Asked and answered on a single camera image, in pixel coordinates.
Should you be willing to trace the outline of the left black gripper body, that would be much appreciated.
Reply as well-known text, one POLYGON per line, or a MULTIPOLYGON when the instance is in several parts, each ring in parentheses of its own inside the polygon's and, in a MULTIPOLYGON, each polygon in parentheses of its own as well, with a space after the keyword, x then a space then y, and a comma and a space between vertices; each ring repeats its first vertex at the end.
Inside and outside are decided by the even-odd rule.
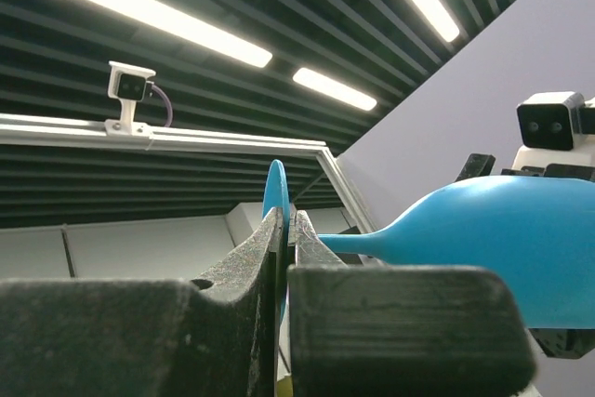
POLYGON ((530 329, 549 358, 578 360, 594 350, 594 329, 530 329))

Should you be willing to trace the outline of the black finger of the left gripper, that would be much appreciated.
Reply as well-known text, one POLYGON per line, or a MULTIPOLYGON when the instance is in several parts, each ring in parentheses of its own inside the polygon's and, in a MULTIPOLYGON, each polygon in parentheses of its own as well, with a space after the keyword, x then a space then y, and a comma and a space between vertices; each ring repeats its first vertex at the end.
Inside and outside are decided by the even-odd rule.
POLYGON ((492 154, 471 153, 456 177, 456 182, 489 176, 496 158, 492 154))

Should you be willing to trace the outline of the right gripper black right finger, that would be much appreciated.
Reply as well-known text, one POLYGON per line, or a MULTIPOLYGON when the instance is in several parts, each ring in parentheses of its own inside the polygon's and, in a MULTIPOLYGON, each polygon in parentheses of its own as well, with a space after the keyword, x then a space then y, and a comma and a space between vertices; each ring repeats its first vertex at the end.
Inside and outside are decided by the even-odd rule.
POLYGON ((295 217, 287 272, 297 396, 510 396, 536 374, 513 295, 460 266, 353 266, 295 217))

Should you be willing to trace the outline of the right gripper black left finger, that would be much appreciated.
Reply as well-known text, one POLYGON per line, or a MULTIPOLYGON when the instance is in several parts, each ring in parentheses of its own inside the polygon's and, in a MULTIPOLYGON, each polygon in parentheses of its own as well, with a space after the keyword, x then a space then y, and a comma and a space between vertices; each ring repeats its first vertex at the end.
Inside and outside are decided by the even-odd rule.
POLYGON ((5 396, 272 396, 284 214, 192 280, 5 280, 5 396))

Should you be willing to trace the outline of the blue wine glass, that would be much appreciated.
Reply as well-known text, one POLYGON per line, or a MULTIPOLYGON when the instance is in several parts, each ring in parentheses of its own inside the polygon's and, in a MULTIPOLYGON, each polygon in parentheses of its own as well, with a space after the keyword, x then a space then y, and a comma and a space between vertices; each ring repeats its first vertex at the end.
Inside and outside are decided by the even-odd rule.
POLYGON ((392 265, 492 271, 528 328, 594 326, 594 184, 585 179, 464 179, 420 198, 376 232, 318 237, 336 253, 392 265))

